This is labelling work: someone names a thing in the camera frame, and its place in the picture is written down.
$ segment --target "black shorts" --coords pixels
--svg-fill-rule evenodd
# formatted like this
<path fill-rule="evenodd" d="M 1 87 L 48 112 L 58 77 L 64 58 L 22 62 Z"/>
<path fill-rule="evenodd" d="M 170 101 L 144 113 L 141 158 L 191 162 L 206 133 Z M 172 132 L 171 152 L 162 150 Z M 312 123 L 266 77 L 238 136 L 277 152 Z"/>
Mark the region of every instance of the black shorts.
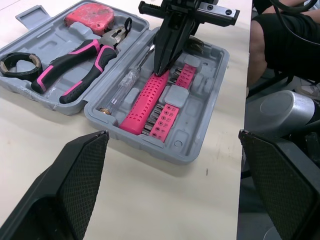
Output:
<path fill-rule="evenodd" d="M 320 43 L 320 25 L 303 14 L 282 14 L 286 25 L 300 37 Z M 262 14 L 257 21 L 264 34 L 268 68 L 294 73 L 301 78 L 320 80 L 320 46 L 312 45 L 287 32 L 276 14 Z"/>

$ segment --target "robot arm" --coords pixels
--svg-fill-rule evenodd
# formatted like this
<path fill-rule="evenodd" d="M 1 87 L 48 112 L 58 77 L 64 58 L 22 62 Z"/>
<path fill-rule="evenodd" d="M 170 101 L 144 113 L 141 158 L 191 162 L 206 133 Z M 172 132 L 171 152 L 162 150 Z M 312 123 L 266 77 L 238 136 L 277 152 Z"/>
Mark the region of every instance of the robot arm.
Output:
<path fill-rule="evenodd" d="M 161 76 L 175 63 L 199 24 L 235 25 L 240 11 L 217 6 L 218 0 L 163 0 L 161 6 L 141 1 L 139 11 L 162 18 L 155 40 L 154 73 Z"/>

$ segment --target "black mesh panel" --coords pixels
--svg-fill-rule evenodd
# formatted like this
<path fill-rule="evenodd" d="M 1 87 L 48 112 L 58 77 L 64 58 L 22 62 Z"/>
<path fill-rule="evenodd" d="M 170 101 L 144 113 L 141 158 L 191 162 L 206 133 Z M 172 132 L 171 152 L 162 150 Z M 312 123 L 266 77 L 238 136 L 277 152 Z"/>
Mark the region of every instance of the black mesh panel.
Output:
<path fill-rule="evenodd" d="M 297 237 L 315 202 L 315 194 L 272 144 L 251 135 L 241 138 L 254 185 L 283 240 Z"/>
<path fill-rule="evenodd" d="M 108 138 L 99 137 L 87 144 L 59 190 L 59 199 L 76 239 L 85 236 L 94 210 L 104 167 Z"/>

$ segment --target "screwdriver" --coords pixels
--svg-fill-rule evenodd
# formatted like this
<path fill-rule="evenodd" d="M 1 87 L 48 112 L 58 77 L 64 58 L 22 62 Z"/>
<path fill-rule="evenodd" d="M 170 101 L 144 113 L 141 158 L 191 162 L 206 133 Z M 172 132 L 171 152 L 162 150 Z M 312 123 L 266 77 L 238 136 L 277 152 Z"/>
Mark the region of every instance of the screwdriver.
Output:
<path fill-rule="evenodd" d="M 129 93 L 131 88 L 134 86 L 136 81 L 139 79 L 142 66 L 145 64 L 148 57 L 154 52 L 154 50 L 155 50 L 155 45 L 153 44 L 150 47 L 147 54 L 142 59 L 142 61 L 140 62 L 140 64 L 137 65 L 131 71 L 129 71 L 128 74 L 125 75 L 125 77 L 121 80 L 121 82 L 118 85 L 119 86 L 118 90 L 116 91 L 116 93 L 114 94 L 112 99 L 108 102 L 106 107 L 101 107 L 99 109 L 100 112 L 107 114 L 107 115 L 112 115 L 112 113 L 114 113 L 115 110 L 118 109 L 118 107 L 123 102 L 123 100 L 125 99 L 125 97 Z"/>

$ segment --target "pink screwdriver bit holder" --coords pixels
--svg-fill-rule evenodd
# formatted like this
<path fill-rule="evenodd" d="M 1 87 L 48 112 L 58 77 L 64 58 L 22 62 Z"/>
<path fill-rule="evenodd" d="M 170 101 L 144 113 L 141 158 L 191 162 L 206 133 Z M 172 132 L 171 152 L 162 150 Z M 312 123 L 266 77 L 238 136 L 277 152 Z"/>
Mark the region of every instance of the pink screwdriver bit holder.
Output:
<path fill-rule="evenodd" d="M 120 128 L 134 135 L 140 135 L 169 78 L 168 70 L 162 76 L 152 76 L 144 85 L 133 108 L 120 124 Z"/>

